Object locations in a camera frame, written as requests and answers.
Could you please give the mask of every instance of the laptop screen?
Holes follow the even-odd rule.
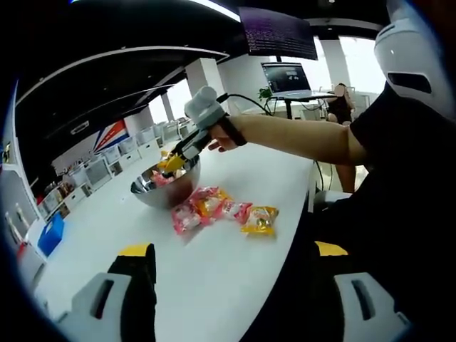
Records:
[[[311,89],[300,63],[262,63],[262,66],[272,93]]]

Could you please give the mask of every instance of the monitor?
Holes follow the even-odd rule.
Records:
[[[239,14],[250,55],[317,60],[314,35],[307,21],[252,7],[240,7]]]
[[[311,89],[300,63],[262,63],[261,65],[275,96]]]

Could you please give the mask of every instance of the window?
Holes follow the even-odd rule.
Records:
[[[326,64],[325,53],[321,46],[320,39],[314,37],[317,61],[304,58],[282,57],[283,62],[301,63],[306,73],[312,90],[330,90],[331,78],[329,77],[328,64]]]
[[[166,110],[161,96],[157,96],[149,102],[149,110],[152,120],[154,120],[154,124],[168,122],[168,117],[166,116]]]
[[[185,103],[192,99],[187,80],[183,79],[179,83],[176,83],[173,87],[168,89],[167,94],[170,100],[172,115],[174,116],[174,119],[177,120],[178,118],[184,118]]]
[[[351,86],[357,91],[381,93],[386,79],[373,52],[375,41],[354,37],[340,37],[340,40]]]

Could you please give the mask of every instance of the white pillar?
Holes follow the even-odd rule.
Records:
[[[130,115],[123,120],[130,137],[154,124],[152,115],[150,114],[149,106],[145,107],[138,114]]]
[[[341,41],[336,39],[321,40],[320,42],[328,64],[331,83],[334,84],[334,86],[337,86],[339,83],[344,83],[346,86],[350,87],[350,75],[348,74],[347,61],[342,50]]]
[[[220,78],[217,62],[212,58],[200,58],[185,67],[187,73],[188,87],[192,96],[203,86],[215,89],[217,96],[226,93],[222,79]],[[222,107],[228,112],[228,104],[225,102]]]
[[[174,120],[174,114],[172,114],[172,108],[170,103],[170,98],[168,97],[168,93],[164,93],[162,95],[163,106],[165,107],[166,116],[168,121]]]

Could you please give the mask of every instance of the blue box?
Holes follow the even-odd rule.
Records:
[[[65,222],[63,221],[60,212],[57,212],[43,228],[40,238],[38,239],[38,247],[40,247],[44,255],[49,257],[60,241],[62,241],[64,225]]]

